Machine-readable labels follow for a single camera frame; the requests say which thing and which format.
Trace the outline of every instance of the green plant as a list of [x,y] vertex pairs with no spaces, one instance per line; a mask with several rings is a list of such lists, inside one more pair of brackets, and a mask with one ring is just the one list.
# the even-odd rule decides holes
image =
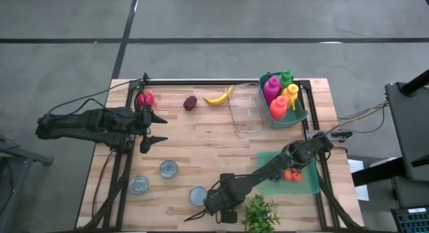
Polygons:
[[263,196],[255,195],[245,202],[245,231],[249,233],[272,233],[273,225],[280,224],[277,214],[273,212],[276,207],[274,201],[265,202]]

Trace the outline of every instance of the wooden table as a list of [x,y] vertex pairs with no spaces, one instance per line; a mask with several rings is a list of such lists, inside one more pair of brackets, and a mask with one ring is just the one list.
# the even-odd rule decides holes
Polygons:
[[[111,86],[125,80],[113,80]],[[316,105],[319,125],[329,130],[338,121],[328,80],[310,79]],[[221,173],[251,173],[255,170],[257,153],[260,151],[280,151],[289,142],[304,139],[302,124],[288,129],[266,129],[264,132],[244,138],[238,138],[231,120],[228,104],[209,106],[204,96],[216,98],[225,91],[226,86],[146,86],[145,91],[155,96],[155,113],[168,121],[167,125],[152,124],[153,135],[165,136],[167,141],[152,146],[147,154],[139,152],[141,138],[137,138],[131,177],[145,175],[150,180],[150,192],[136,196],[127,192],[127,202],[122,230],[135,231],[243,231],[237,224],[216,224],[215,218],[206,215],[193,222],[183,222],[187,217],[202,210],[188,200],[189,191],[196,185],[208,189],[219,180]],[[124,106],[128,85],[110,91],[107,107]],[[198,99],[193,111],[185,111],[184,100],[194,95]],[[304,95],[304,103],[309,108]],[[311,116],[308,116],[312,128]],[[101,167],[109,149],[97,145],[88,181],[82,200],[77,226],[83,226],[90,220],[90,209]],[[166,159],[174,160],[179,166],[179,175],[174,179],[164,179],[159,173],[160,163]],[[113,157],[103,176],[97,207],[105,200],[109,188]],[[332,150],[328,160],[330,178],[334,194],[358,224],[363,225],[361,211],[357,201],[347,156],[342,149]],[[257,187],[252,193],[258,193]],[[313,195],[274,196],[281,224],[276,230],[319,230],[320,224]],[[324,198],[328,225],[331,224],[328,203]],[[116,217],[113,206],[112,220]]]

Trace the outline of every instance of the teal bin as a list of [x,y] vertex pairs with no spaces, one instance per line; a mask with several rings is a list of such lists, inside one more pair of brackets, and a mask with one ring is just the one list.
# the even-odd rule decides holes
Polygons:
[[288,108],[286,116],[282,121],[277,122],[271,118],[271,115],[269,114],[269,105],[267,105],[263,97],[263,85],[268,81],[268,78],[278,75],[280,75],[280,72],[269,73],[261,76],[261,78],[259,79],[259,96],[261,97],[259,103],[261,104],[260,107],[262,110],[261,116],[264,117],[265,120],[268,122],[268,126],[273,129],[284,129],[292,127],[296,123],[299,123],[300,121],[304,120],[307,117],[308,112],[302,109],[302,102],[300,102],[300,100],[298,99],[297,101],[295,101],[296,109],[294,110],[292,108]]
[[[279,153],[280,152],[259,152],[257,154],[256,168],[259,169],[260,167],[264,166]],[[311,163],[301,170],[301,182],[286,180],[274,182],[272,180],[267,179],[258,185],[258,189],[263,196],[318,193],[320,191],[320,186],[316,170],[316,162],[314,162],[313,158],[311,160]]]

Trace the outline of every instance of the yellow banana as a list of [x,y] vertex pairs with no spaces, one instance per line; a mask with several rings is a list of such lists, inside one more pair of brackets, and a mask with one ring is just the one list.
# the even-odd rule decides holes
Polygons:
[[229,86],[229,88],[227,89],[227,92],[224,93],[221,97],[218,97],[216,99],[208,99],[206,97],[204,97],[204,100],[212,106],[218,106],[221,105],[222,103],[226,102],[228,100],[228,95],[231,96],[234,92],[234,86]]

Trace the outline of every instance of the concrete floor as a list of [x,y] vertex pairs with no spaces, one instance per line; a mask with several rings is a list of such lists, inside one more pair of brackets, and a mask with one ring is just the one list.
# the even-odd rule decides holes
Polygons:
[[[130,5],[131,0],[0,0],[0,38],[122,37]],[[139,0],[130,37],[428,37],[428,15],[425,0]],[[74,227],[94,144],[39,140],[36,120],[58,103],[105,89],[118,49],[119,44],[0,44],[0,135],[56,158],[50,168],[32,169],[14,232]],[[428,54],[427,44],[395,43],[128,45],[119,77],[147,72],[154,78],[257,78],[287,68],[300,78],[328,78],[337,114],[345,116],[384,100],[384,84],[426,70]],[[377,132],[347,140],[351,155],[400,155],[386,115]],[[380,122],[379,114],[350,128],[365,131]],[[391,229],[373,214],[363,212],[366,225]]]

